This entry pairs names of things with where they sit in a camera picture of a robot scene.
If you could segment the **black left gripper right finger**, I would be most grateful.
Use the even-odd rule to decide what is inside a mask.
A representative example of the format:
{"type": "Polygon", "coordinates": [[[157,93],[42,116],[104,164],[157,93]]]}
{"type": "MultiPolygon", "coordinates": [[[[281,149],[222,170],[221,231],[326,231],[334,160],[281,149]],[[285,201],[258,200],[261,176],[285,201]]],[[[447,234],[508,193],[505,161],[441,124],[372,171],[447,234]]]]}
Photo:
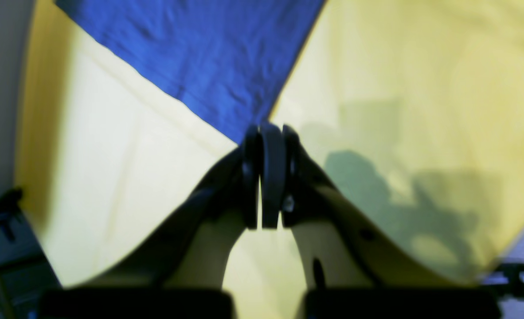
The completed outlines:
{"type": "Polygon", "coordinates": [[[458,287],[396,246],[311,159],[288,125],[261,125],[262,226],[292,231],[309,288],[458,287]]]}

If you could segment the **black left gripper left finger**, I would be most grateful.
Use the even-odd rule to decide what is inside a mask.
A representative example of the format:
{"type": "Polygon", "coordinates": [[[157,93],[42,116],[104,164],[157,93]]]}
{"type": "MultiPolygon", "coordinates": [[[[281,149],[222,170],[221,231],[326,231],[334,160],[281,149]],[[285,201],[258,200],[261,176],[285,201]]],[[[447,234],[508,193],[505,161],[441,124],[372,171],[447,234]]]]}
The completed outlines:
{"type": "Polygon", "coordinates": [[[257,225],[259,129],[213,165],[128,256],[84,288],[222,288],[229,255],[257,225]]]}

